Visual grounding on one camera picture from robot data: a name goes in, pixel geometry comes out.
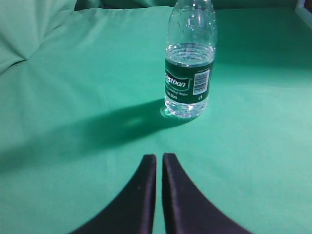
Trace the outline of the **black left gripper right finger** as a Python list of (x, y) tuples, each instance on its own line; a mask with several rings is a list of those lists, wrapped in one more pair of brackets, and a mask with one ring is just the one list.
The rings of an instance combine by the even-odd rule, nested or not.
[(162, 206), (167, 234), (250, 233), (204, 196), (173, 153), (163, 155)]

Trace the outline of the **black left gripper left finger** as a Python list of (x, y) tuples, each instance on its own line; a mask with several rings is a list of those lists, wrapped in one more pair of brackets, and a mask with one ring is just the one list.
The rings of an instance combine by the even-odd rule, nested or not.
[(74, 234), (151, 234), (156, 205), (156, 156), (144, 155), (121, 192)]

